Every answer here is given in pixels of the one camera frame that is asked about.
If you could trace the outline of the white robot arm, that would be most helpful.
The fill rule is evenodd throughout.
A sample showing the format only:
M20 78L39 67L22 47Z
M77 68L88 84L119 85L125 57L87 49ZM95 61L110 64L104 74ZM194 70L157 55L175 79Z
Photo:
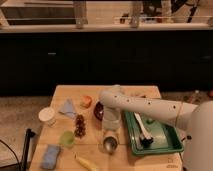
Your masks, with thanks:
M102 90L99 101L104 106L105 129L118 128L117 109L144 114L186 132L182 171L213 171L213 101L196 105L128 96L120 85Z

